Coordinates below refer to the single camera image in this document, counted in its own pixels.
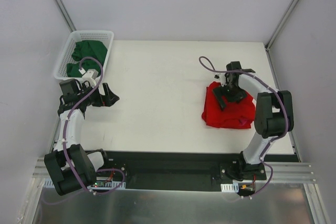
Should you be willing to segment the red t shirt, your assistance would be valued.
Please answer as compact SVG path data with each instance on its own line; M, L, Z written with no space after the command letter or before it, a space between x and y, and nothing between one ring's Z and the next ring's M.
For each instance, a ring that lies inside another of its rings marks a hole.
M203 121L207 126L215 128L224 128L224 129L239 129L238 120L240 118L249 119L251 124L255 119L255 105L253 103L253 97L248 93L247 97L243 99L240 103L230 103L224 97L226 103L226 108L224 111L221 111L212 90L220 86L219 82L213 81L206 88L206 96L203 113L201 115Z

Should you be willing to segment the pink t shirt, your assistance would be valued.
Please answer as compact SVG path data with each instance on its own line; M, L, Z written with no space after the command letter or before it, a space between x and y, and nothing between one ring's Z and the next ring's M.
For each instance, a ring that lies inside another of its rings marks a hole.
M250 122L249 119L246 119L246 118L240 118L240 119L238 120L238 122L239 122L239 127L240 127L240 128L242 128L242 129L248 129L248 128L250 128L250 124L251 124L251 122Z

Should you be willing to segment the white plastic basket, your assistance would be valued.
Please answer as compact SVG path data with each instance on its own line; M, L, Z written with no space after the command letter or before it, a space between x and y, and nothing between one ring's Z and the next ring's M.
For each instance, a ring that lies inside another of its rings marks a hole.
M110 30L75 30L71 32L54 67L54 78L57 80L70 79L66 73L66 66L68 63L76 63L71 55L74 52L76 43L83 40L100 41L107 48L106 59L102 65L105 72L111 54L113 39L114 33Z

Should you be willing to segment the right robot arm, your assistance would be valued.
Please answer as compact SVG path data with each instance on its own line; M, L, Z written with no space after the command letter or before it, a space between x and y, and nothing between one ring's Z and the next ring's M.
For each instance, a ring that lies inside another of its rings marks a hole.
M259 77L252 69L242 69L240 62L232 61L226 71L215 71L215 79L220 85L214 88L213 95L221 110L231 103L240 103L248 95L256 101L254 128L255 134L238 158L224 166L225 175L242 181L254 176L265 179L261 171L263 161L272 144L292 131L292 95L287 90L277 90Z

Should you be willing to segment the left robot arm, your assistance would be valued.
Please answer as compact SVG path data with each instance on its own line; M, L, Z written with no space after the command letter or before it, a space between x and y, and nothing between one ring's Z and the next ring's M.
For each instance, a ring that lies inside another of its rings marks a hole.
M111 107L120 98L107 83L102 85L103 94L89 81L69 79L59 85L62 92L57 111L61 122L59 139L53 151L44 156L44 163L56 192L63 196L93 185L97 174L110 173L111 163L104 150L86 152L81 146L81 128L87 107Z

